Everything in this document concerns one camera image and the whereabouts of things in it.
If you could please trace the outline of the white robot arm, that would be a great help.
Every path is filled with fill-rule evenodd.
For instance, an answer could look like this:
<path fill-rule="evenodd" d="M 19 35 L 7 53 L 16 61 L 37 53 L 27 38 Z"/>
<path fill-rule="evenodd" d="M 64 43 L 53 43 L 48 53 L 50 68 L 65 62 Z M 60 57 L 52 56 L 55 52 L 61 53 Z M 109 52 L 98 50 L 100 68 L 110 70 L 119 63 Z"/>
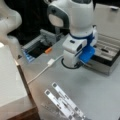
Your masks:
<path fill-rule="evenodd" d="M 93 0 L 53 0 L 47 9 L 52 25 L 69 33 L 63 42 L 63 65 L 75 68 L 87 63 L 95 53 L 98 32 L 93 25 Z"/>

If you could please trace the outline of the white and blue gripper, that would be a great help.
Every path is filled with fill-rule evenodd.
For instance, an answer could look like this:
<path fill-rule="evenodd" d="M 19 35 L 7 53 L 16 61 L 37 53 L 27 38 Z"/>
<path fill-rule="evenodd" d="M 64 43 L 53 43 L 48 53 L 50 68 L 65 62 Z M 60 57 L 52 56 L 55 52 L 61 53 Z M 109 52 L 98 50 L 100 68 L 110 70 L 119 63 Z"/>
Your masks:
<path fill-rule="evenodd" d="M 87 63 L 95 53 L 93 46 L 98 40 L 95 27 L 83 30 L 71 29 L 63 42 L 63 64 L 68 68 L 77 68 L 79 63 Z"/>

